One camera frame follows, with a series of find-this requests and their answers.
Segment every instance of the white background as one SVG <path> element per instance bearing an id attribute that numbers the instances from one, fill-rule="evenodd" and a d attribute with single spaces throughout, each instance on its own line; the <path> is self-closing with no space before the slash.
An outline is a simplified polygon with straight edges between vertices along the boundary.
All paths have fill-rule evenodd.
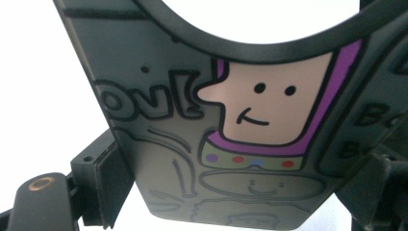
<path id="1" fill-rule="evenodd" d="M 227 39 L 258 43 L 313 34 L 342 21 L 358 9 L 355 0 L 280 1 L 289 4 L 268 13 L 261 5 L 266 1 L 235 1 L 237 6 L 243 7 L 245 15 L 253 13 L 247 19 L 265 22 L 266 15 L 279 18 L 272 20 L 278 23 L 262 25 L 240 20 L 240 8 L 220 4 L 227 1 L 217 0 L 216 10 L 206 9 L 203 1 L 184 1 L 183 6 L 199 10 L 193 14 L 188 13 L 190 11 L 182 13 L 181 2 L 167 0 L 171 7 L 203 30 Z M 305 9 L 307 14 L 300 15 Z M 223 20 L 211 20 L 209 15 L 222 16 Z M 221 30 L 217 27 L 220 22 L 224 23 L 221 23 Z M 263 28 L 272 28 L 273 33 L 265 33 Z M 47 172 L 68 174 L 70 160 L 108 125 L 50 0 L 0 3 L 0 80 L 0 212 L 3 212 L 13 206 L 15 191 L 25 181 Z M 344 231 L 349 227 L 350 217 L 346 209 L 332 197 L 299 230 Z M 148 213 L 134 187 L 115 230 L 141 228 L 245 230 L 155 218 Z M 102 228 L 85 227 L 81 230 Z"/>

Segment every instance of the screw hole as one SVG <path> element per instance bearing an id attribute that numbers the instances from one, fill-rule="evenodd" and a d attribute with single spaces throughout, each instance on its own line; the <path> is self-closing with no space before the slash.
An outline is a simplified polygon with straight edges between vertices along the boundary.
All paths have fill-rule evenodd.
<path id="1" fill-rule="evenodd" d="M 149 67 L 147 67 L 147 66 L 144 65 L 144 66 L 141 67 L 140 70 L 141 70 L 141 72 L 143 72 L 144 74 L 147 74 L 147 73 L 149 72 Z"/>
<path id="2" fill-rule="evenodd" d="M 32 182 L 29 186 L 28 189 L 30 191 L 41 191 L 43 189 L 46 189 L 50 187 L 52 184 L 54 184 L 55 179 L 53 177 L 42 177 L 34 182 Z"/>
<path id="3" fill-rule="evenodd" d="M 92 160 L 93 160 L 93 157 L 91 157 L 91 156 L 88 156 L 88 157 L 84 158 L 85 162 L 91 162 Z"/>

